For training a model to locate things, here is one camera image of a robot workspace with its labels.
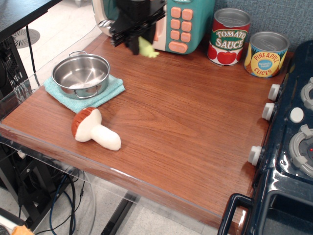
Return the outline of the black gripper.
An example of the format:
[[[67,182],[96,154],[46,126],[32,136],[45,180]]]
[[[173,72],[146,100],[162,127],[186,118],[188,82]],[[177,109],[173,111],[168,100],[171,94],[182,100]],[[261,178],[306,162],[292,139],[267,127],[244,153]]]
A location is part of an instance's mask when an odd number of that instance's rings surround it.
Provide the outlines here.
[[[156,23],[165,17],[164,0],[117,0],[117,20],[112,24],[111,42],[116,47],[122,43],[139,55],[139,37],[153,44]]]

